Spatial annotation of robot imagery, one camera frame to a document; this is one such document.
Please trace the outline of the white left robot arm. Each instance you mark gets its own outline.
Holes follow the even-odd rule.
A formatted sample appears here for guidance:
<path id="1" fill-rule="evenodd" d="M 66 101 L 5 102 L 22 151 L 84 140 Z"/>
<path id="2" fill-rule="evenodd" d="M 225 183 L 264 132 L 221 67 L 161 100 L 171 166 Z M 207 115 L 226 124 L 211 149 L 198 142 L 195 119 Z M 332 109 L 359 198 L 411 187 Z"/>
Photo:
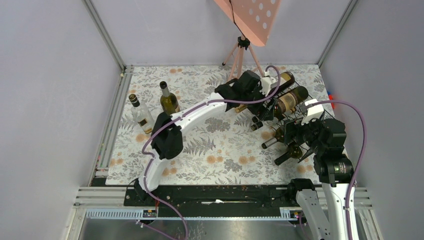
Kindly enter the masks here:
<path id="1" fill-rule="evenodd" d="M 183 150 L 183 136 L 206 119 L 240 105 L 261 104 L 278 93 L 280 75 L 259 77 L 251 70 L 215 88 L 206 99 L 171 115 L 162 112 L 156 119 L 142 153 L 150 157 L 142 174 L 134 181 L 136 199 L 144 206 L 152 204 L 162 172 L 168 162 Z"/>

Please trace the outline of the green wine bottle grey cap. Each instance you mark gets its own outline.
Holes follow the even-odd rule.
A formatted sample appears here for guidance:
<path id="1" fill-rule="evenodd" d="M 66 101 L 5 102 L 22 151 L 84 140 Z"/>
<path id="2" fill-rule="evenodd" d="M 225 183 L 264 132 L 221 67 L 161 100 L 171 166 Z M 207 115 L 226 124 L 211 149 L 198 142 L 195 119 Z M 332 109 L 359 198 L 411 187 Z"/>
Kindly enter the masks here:
<path id="1" fill-rule="evenodd" d="M 269 140 L 263 142 L 261 144 L 261 147 L 263 149 L 267 149 L 270 146 L 276 144 L 276 143 L 284 143 L 285 142 L 285 136 L 284 136 L 284 130 L 283 128 L 279 127 L 276 129 L 275 133 L 274 133 L 274 137 L 270 138 Z"/>

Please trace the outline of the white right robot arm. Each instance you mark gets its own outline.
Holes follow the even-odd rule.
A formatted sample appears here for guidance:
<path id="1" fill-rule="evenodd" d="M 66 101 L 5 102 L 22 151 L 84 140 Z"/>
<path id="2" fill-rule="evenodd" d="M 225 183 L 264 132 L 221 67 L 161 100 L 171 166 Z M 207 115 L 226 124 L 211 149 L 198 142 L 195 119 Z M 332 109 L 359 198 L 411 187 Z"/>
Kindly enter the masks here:
<path id="1" fill-rule="evenodd" d="M 309 123 L 285 121 L 283 139 L 290 147 L 306 144 L 313 154 L 313 166 L 326 199 L 327 212 L 318 200 L 316 187 L 310 179 L 295 178 L 287 186 L 286 198 L 300 206 L 315 240 L 359 239 L 354 210 L 355 189 L 352 162 L 343 153 L 345 124 L 334 118 L 313 119 Z"/>

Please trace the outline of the dark wine bottle beside arm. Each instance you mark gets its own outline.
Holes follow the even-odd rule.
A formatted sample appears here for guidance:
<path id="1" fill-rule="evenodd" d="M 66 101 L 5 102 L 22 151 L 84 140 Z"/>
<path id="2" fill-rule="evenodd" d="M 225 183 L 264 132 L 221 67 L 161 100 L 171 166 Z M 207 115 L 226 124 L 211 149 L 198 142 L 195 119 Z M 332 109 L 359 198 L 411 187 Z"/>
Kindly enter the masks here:
<path id="1" fill-rule="evenodd" d="M 180 106 L 177 97 L 169 91 L 168 85 L 165 81 L 161 81 L 159 83 L 159 86 L 162 91 L 162 96 L 160 97 L 160 104 L 163 111 L 168 115 L 178 113 L 180 111 Z"/>

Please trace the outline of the green wine bottle brown label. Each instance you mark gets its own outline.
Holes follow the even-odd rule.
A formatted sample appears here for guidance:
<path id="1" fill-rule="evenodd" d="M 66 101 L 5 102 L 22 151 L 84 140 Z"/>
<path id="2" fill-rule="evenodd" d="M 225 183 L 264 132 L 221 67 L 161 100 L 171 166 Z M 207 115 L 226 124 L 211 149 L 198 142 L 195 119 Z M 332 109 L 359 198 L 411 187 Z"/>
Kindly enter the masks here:
<path id="1" fill-rule="evenodd" d="M 287 111 L 294 109 L 299 103 L 309 96 L 308 90 L 304 86 L 297 86 L 289 90 L 286 94 L 278 97 L 273 107 L 273 116 L 278 120 L 285 117 Z"/>

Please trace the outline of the small dark wine bottle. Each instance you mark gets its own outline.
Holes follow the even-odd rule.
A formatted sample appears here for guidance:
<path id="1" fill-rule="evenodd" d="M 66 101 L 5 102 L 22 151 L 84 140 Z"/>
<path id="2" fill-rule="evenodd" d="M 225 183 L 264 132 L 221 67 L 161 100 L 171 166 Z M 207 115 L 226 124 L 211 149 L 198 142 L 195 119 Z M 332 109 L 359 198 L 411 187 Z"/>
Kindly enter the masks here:
<path id="1" fill-rule="evenodd" d="M 251 121 L 252 121 L 252 124 L 250 125 L 250 129 L 252 131 L 256 131 L 256 130 L 262 128 L 264 126 L 264 124 L 271 126 L 271 127 L 275 124 L 275 122 L 273 120 L 263 120 L 263 119 L 260 119 L 257 116 L 253 116 L 251 118 Z"/>

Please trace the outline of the olive wine bottle black cap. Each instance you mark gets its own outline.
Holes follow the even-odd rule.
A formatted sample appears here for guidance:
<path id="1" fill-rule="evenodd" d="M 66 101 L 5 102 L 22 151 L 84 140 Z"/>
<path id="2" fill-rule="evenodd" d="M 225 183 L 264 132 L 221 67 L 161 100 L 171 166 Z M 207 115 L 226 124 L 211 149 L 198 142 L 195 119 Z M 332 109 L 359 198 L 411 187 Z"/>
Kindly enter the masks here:
<path id="1" fill-rule="evenodd" d="M 284 163 L 285 161 L 289 159 L 300 159 L 302 156 L 303 156 L 302 149 L 295 144 L 290 144 L 286 149 L 286 153 L 276 158 L 274 160 L 274 164 L 277 166 L 280 166 L 282 163 Z"/>

